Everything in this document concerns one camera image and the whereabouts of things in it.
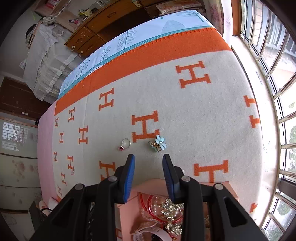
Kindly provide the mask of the red bangle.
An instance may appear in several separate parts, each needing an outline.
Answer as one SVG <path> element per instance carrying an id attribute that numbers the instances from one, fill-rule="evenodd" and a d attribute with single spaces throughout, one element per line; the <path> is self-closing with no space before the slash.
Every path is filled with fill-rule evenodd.
<path id="1" fill-rule="evenodd" d="M 166 225 L 166 218 L 161 214 L 162 202 L 168 197 L 139 193 L 141 215 L 148 221 Z"/>

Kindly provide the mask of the stack of books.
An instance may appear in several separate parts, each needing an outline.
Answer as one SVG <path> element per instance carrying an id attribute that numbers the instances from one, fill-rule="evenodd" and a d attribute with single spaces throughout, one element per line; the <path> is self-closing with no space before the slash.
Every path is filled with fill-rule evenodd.
<path id="1" fill-rule="evenodd" d="M 175 0 L 157 4 L 156 8 L 161 14 L 168 14 L 184 9 L 199 8 L 201 6 L 202 4 L 196 0 Z"/>

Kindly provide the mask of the pink jewelry tray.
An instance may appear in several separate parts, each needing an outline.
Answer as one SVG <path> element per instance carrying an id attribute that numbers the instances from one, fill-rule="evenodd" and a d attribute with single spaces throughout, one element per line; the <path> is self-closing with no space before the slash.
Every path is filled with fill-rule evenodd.
<path id="1" fill-rule="evenodd" d="M 180 240 L 183 204 L 169 198 L 165 180 L 135 186 L 125 204 L 115 206 L 117 240 Z"/>

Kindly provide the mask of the light blue plant-print sheet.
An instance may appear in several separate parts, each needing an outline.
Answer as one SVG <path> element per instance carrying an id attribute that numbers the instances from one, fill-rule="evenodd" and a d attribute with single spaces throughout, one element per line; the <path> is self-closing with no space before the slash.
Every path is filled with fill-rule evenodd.
<path id="1" fill-rule="evenodd" d="M 58 97 L 64 96 L 72 87 L 96 69 L 132 49 L 161 37 L 212 27 L 210 21 L 198 11 L 186 10 L 160 16 L 131 28 L 99 47 L 80 63 L 64 80 Z"/>

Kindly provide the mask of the orange H pattern blanket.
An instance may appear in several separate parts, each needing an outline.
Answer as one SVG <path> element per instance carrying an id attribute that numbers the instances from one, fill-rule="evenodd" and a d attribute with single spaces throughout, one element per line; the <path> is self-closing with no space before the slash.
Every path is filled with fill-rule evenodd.
<path id="1" fill-rule="evenodd" d="M 172 34 L 101 66 L 61 97 L 52 137 L 57 200 L 112 176 L 135 156 L 132 188 L 165 179 L 164 154 L 204 183 L 226 183 L 254 219 L 261 128 L 251 87 L 215 28 Z M 156 135 L 167 148 L 149 145 Z"/>

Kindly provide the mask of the wooden desk with drawers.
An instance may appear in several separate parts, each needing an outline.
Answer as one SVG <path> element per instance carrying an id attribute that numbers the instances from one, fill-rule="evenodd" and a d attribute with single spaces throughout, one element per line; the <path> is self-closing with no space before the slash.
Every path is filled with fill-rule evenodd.
<path id="1" fill-rule="evenodd" d="M 101 46 L 160 15 L 162 0 L 110 1 L 85 20 L 65 43 L 72 52 L 87 58 Z"/>

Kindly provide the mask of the gold crystal brooch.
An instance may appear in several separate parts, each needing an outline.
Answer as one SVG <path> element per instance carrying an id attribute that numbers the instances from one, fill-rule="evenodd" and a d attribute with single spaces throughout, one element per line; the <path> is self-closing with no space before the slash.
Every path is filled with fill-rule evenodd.
<path id="1" fill-rule="evenodd" d="M 174 237 L 182 234 L 184 204 L 174 204 L 170 198 L 162 202 L 161 214 L 166 218 L 165 229 Z"/>

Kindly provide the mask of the white lace cloth cover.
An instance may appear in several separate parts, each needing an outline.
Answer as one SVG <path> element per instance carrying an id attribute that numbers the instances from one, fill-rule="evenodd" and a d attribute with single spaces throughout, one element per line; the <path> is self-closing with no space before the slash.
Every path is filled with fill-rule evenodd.
<path id="1" fill-rule="evenodd" d="M 24 63 L 23 80 L 40 101 L 52 104 L 58 99 L 66 77 L 83 61 L 65 43 L 72 33 L 54 23 L 39 23 Z"/>

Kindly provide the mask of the pink bed sheet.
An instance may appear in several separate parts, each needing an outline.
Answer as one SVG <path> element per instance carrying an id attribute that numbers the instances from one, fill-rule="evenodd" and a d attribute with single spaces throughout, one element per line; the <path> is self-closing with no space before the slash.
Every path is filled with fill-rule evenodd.
<path id="1" fill-rule="evenodd" d="M 42 199 L 46 204 L 56 199 L 57 193 L 53 172 L 52 137 L 56 101 L 41 116 L 38 125 L 37 158 Z"/>

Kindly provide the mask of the wooden bookshelf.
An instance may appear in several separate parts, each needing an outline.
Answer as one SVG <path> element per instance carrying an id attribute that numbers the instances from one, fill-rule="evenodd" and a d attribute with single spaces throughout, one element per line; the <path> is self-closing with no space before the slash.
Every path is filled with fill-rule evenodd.
<path id="1" fill-rule="evenodd" d="M 81 10 L 91 7 L 96 1 L 36 1 L 34 11 L 41 17 L 51 16 L 62 27 L 75 32 L 82 24 L 83 18 L 79 15 Z"/>

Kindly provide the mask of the window metal grille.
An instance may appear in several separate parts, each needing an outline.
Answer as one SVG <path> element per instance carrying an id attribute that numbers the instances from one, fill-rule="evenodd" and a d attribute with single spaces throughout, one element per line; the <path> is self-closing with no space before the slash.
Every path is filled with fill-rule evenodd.
<path id="1" fill-rule="evenodd" d="M 287 1 L 232 1 L 232 50 L 250 82 L 262 131 L 254 219 L 268 240 L 295 240 L 295 33 Z"/>

